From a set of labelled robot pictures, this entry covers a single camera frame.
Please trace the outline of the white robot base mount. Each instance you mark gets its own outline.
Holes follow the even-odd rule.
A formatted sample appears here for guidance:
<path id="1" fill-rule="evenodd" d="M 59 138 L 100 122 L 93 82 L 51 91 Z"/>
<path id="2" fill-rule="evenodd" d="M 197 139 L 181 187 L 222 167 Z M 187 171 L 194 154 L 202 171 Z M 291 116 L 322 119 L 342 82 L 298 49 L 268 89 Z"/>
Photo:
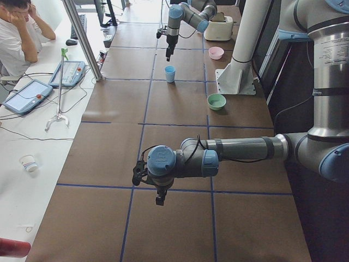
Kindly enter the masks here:
<path id="1" fill-rule="evenodd" d="M 225 69 L 215 71 L 218 93 L 256 94 L 251 61 L 271 3 L 270 0 L 245 2 L 231 62 Z"/>

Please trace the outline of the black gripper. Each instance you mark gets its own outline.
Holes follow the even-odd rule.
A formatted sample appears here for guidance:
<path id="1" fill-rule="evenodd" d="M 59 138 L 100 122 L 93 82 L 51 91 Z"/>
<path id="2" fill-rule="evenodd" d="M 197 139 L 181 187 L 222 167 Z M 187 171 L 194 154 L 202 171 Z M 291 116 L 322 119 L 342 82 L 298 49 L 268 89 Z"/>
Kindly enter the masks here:
<path id="1" fill-rule="evenodd" d="M 172 28 L 170 26 L 161 27 L 157 30 L 157 39 L 159 39 L 162 35 L 166 36 L 166 42 L 168 44 L 168 48 L 166 49 L 166 60 L 170 61 L 170 58 L 174 53 L 174 48 L 178 43 L 179 28 Z"/>
<path id="2" fill-rule="evenodd" d="M 157 188 L 157 196 L 155 203 L 157 205 L 164 205 L 167 190 L 173 186 L 174 178 L 170 176 L 165 177 L 154 177 L 148 172 L 146 162 L 138 160 L 135 167 L 133 168 L 132 184 L 139 186 L 140 183 L 145 183 L 150 186 Z"/>

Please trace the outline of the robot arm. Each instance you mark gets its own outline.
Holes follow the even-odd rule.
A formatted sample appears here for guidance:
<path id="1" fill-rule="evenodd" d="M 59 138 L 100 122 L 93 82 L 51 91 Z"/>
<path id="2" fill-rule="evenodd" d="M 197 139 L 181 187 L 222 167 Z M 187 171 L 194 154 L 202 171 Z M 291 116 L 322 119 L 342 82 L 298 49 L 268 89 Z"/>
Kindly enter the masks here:
<path id="1" fill-rule="evenodd" d="M 246 1 L 231 62 L 216 70 L 220 94 L 252 91 L 251 59 L 272 1 Z M 199 32 L 217 12 L 214 1 L 186 1 L 169 10 L 167 61 L 173 55 L 184 21 Z M 157 205 L 164 205 L 175 178 L 212 177 L 219 161 L 253 163 L 291 158 L 322 177 L 348 183 L 348 1 L 281 1 L 279 39 L 314 41 L 314 125 L 306 133 L 275 137 L 185 139 L 179 150 L 165 145 L 142 152 L 132 183 L 156 187 Z"/>
<path id="2" fill-rule="evenodd" d="M 180 23 L 184 21 L 192 28 L 203 33 L 209 20 L 217 14 L 215 1 L 185 1 L 171 4 L 169 7 L 167 25 L 160 27 L 157 31 L 157 39 L 166 36 L 168 47 L 166 49 L 166 60 L 169 62 L 178 43 Z"/>

